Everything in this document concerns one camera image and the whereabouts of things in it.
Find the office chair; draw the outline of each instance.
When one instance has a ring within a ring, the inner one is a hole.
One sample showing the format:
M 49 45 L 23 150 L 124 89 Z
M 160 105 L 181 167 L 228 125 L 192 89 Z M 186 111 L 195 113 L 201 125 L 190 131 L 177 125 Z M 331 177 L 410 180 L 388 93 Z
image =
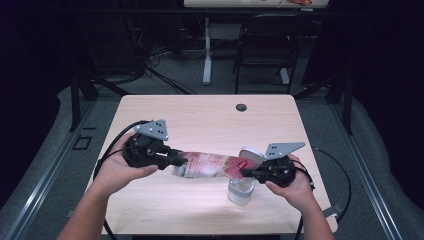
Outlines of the office chair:
M 258 14 L 241 26 L 239 46 L 233 66 L 236 73 L 235 93 L 238 93 L 240 66 L 290 68 L 287 92 L 290 92 L 297 58 L 311 21 L 300 15 Z

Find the round hole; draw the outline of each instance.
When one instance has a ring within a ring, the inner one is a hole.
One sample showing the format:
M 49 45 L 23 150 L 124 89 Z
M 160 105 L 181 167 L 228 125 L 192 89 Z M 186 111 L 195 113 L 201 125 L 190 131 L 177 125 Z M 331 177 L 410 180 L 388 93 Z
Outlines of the round hole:
M 239 112 L 244 112 L 244 111 L 247 110 L 247 106 L 243 103 L 239 103 L 239 104 L 236 105 L 236 109 Z

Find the wooden table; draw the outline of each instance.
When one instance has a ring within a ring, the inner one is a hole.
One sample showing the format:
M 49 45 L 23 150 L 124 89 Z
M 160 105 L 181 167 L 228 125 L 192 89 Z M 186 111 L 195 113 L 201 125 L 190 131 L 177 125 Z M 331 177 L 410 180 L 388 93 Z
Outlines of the wooden table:
M 237 104 L 245 104 L 240 112 Z M 330 207 L 294 99 L 289 95 L 125 96 L 100 156 L 125 127 L 139 120 L 166 119 L 169 141 L 184 151 L 237 156 L 250 146 L 265 153 L 269 143 L 305 142 L 295 151 L 309 170 L 322 209 Z M 112 195 L 106 219 L 115 234 L 234 235 L 296 232 L 299 212 L 257 184 L 240 206 L 227 198 L 228 178 L 184 179 L 172 167 L 135 180 Z M 336 231 L 334 217 L 328 218 Z

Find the desk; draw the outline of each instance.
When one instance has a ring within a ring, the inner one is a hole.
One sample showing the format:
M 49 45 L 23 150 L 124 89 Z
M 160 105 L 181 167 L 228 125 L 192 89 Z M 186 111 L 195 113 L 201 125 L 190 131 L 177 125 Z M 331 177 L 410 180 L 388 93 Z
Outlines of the desk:
M 329 0 L 312 0 L 312 4 L 301 6 L 291 3 L 288 0 L 184 0 L 184 7 L 188 8 L 301 8 L 303 10 L 313 10 L 313 8 L 326 8 Z M 212 53 L 211 53 L 211 33 L 212 26 L 209 23 L 209 18 L 205 21 L 205 67 L 203 70 L 203 84 L 211 83 L 212 75 Z M 230 39 L 237 39 L 240 32 L 240 26 L 235 27 L 235 34 Z M 287 70 L 280 71 L 280 77 L 283 84 L 289 82 Z
M 247 110 L 236 110 L 237 104 Z M 330 207 L 295 101 L 288 95 L 125 96 L 100 156 L 122 129 L 139 120 L 166 119 L 166 145 L 184 151 L 238 155 L 244 146 L 263 153 L 272 142 L 305 142 L 294 154 L 315 181 L 322 209 Z M 228 178 L 184 179 L 171 167 L 135 180 L 109 200 L 106 219 L 115 234 L 234 235 L 296 232 L 300 213 L 263 184 L 247 206 L 227 198 Z M 336 231 L 334 217 L 328 218 Z

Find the clear plastic cup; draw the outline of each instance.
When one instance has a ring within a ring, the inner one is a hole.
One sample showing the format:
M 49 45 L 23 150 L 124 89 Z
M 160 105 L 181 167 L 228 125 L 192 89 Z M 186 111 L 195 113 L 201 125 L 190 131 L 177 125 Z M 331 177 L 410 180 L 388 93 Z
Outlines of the clear plastic cup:
M 257 166 L 265 159 L 261 152 L 251 147 L 242 148 L 239 157 L 249 158 L 255 161 Z M 240 205 L 247 205 L 252 197 L 256 182 L 255 178 L 247 177 L 237 180 L 230 179 L 228 182 L 228 199 Z

